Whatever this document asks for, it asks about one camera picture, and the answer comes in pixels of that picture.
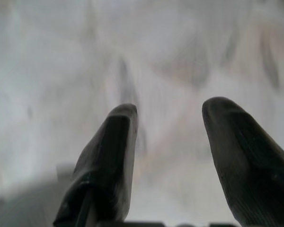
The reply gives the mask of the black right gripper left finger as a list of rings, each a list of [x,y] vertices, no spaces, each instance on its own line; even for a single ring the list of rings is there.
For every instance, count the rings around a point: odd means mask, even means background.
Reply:
[[[138,113],[115,107],[81,152],[54,227],[96,227],[125,220],[131,201]]]

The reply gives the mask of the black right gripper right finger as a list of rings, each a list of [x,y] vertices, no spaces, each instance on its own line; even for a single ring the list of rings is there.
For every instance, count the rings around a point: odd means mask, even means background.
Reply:
[[[227,204],[245,227],[284,227],[284,151],[239,105],[213,97],[202,106]]]

